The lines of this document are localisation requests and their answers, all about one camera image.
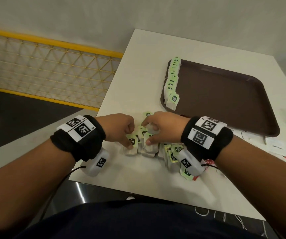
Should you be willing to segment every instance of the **black cable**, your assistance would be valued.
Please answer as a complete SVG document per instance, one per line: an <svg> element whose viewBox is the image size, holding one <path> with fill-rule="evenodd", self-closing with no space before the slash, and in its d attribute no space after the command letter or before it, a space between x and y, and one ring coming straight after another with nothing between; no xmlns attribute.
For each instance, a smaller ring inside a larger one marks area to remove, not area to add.
<svg viewBox="0 0 286 239"><path fill-rule="evenodd" d="M54 198L55 194L57 193L57 190L58 190L59 187L62 185L62 183L66 180L66 178L68 178L68 176L69 176L70 174L72 174L72 173L73 173L74 171L76 171L77 169L81 169L81 168L86 168L86 166L80 166L80 167L78 167L78 168L72 170L70 173L68 173L68 174L61 180L61 182L58 184L57 188L54 190L53 194L51 195L49 201L47 202L47 205L46 205L46 207L44 208L44 210L43 210L43 212L42 212L42 215L41 215L41 217L40 217L40 219L39 219L39 222L44 218L45 213L46 213L46 211L47 211L47 209L48 209L48 207L49 207L49 205L50 205L50 202L51 202L52 199Z"/></svg>
<svg viewBox="0 0 286 239"><path fill-rule="evenodd" d="M215 168L215 169L220 170L219 168L217 168L216 166L211 165L211 164L201 164L201 166L210 166L210 167L213 167L213 168Z"/></svg>

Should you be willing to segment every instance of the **white table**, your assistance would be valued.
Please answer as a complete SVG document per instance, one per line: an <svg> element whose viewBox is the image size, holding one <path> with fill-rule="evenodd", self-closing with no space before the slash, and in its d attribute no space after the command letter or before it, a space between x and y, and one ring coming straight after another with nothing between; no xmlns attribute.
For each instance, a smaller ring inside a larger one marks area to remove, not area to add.
<svg viewBox="0 0 286 239"><path fill-rule="evenodd" d="M254 76L262 81L280 126L279 139L286 141L286 77L273 56L223 47L136 29L98 112L132 115L136 124L144 111L164 111L160 103L168 61L179 56L222 69ZM70 180L145 196L200 206L217 211L263 219L260 213L226 178L209 168L195 182L179 173L170 174L160 159L141 155L125 157L121 145L103 142L112 159L97 177L81 170Z"/></svg>

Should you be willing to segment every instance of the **yellow wire mesh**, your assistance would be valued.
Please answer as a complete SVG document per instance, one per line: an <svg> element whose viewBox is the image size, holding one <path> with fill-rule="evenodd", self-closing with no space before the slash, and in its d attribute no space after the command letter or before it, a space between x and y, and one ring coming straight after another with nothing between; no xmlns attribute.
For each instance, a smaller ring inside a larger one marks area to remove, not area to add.
<svg viewBox="0 0 286 239"><path fill-rule="evenodd" d="M0 88L99 108L120 60L0 36Z"/></svg>

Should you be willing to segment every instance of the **hand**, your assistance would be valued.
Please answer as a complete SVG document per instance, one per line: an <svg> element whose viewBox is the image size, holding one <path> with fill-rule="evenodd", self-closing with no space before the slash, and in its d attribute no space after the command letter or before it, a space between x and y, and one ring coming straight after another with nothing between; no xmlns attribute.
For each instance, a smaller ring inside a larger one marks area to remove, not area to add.
<svg viewBox="0 0 286 239"><path fill-rule="evenodd" d="M105 132L105 140L108 142L119 142L128 149L133 145L125 134L134 131L134 119L122 113L111 114L102 117L95 117Z"/></svg>
<svg viewBox="0 0 286 239"><path fill-rule="evenodd" d="M181 142L182 133L189 120L172 112L155 112L154 115L145 118L141 125L151 123L153 129L160 132L151 136L145 143L151 145L159 142Z"/></svg>

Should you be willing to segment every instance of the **gray wall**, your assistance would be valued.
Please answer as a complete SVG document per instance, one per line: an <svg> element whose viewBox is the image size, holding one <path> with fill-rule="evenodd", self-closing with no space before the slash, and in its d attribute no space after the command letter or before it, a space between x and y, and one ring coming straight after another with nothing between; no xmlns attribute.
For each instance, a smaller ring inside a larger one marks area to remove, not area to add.
<svg viewBox="0 0 286 239"><path fill-rule="evenodd" d="M286 59L286 0L0 0L0 29L124 52L134 28Z"/></svg>

